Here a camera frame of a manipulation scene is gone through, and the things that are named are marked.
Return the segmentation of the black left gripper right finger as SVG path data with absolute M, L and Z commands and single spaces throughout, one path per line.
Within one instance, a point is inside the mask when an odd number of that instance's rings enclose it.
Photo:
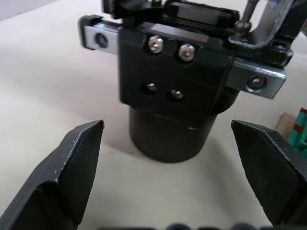
M 307 225 L 307 160 L 277 131 L 233 120 L 245 176 L 272 225 Z

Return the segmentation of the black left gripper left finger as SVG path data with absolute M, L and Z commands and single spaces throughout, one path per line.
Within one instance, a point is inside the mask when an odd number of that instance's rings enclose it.
M 30 174 L 0 218 L 2 230 L 76 230 L 97 169 L 103 120 L 69 131 Z

